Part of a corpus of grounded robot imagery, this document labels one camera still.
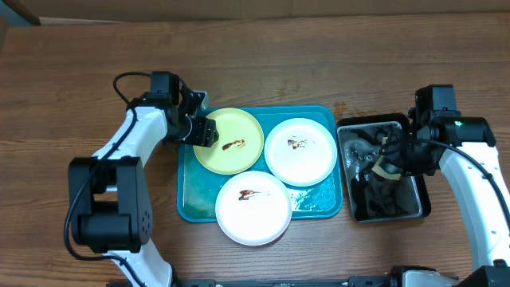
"food residue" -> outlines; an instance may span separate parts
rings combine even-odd
[[[245,140],[235,140],[232,143],[226,143],[222,147],[223,151],[228,150],[234,144],[236,145],[235,148],[241,148],[241,147],[244,147],[246,145],[246,142],[245,142]]]
[[[252,196],[254,196],[257,193],[260,193],[260,192],[252,191],[252,190],[239,191],[239,194],[241,195],[241,197],[239,198],[239,201],[248,200],[249,198],[251,198]]]
[[[297,149],[298,147],[305,147],[304,144],[306,144],[307,141],[306,140],[300,140],[300,141],[288,140],[287,143],[288,143],[288,145],[292,145],[293,149]]]

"blue tray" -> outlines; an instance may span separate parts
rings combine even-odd
[[[320,105],[272,106],[240,108],[252,114],[262,126],[264,137],[284,120],[307,118],[322,124],[333,136],[335,142],[335,117],[331,111]],[[216,109],[202,111],[207,115]],[[216,222],[214,206],[218,192],[233,175],[218,175],[207,170],[194,155],[193,147],[181,145],[178,157],[177,210],[190,222]],[[269,171],[264,152],[248,171]],[[294,187],[285,184],[292,200],[292,219],[330,218],[343,205],[343,186],[340,176],[339,159],[333,172],[321,183],[311,187]]]

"wooden tabletop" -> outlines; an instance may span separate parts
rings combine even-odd
[[[102,147],[124,120],[112,88],[119,73],[170,70],[209,91],[212,107],[323,104],[337,120],[406,112],[416,89],[453,84],[463,114],[491,124],[509,182],[509,36],[510,14],[10,29],[0,56],[0,285],[124,278],[109,261],[74,260],[62,240],[69,162]],[[131,77],[120,89],[134,97],[148,85]],[[181,278],[332,279],[393,265],[471,272],[467,234],[440,173],[426,178],[432,213],[423,220],[362,225],[346,201],[334,218],[292,221],[276,244],[249,248],[217,224],[179,216],[176,170],[177,155],[160,147],[146,176],[152,238]]]

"yellow plate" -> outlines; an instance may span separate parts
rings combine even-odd
[[[216,120],[219,140],[212,147],[193,146],[198,161],[220,175],[234,175],[251,167],[264,149],[264,132],[249,113],[222,108],[209,115]]]

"white plate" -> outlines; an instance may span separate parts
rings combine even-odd
[[[331,174],[338,155],[332,134],[322,124],[296,118],[279,123],[269,133],[264,157],[278,179],[307,187]]]
[[[242,197],[242,191],[256,191]],[[216,199],[216,219],[235,242],[259,246],[287,229],[292,204],[287,187],[262,171],[247,171],[229,179]]]

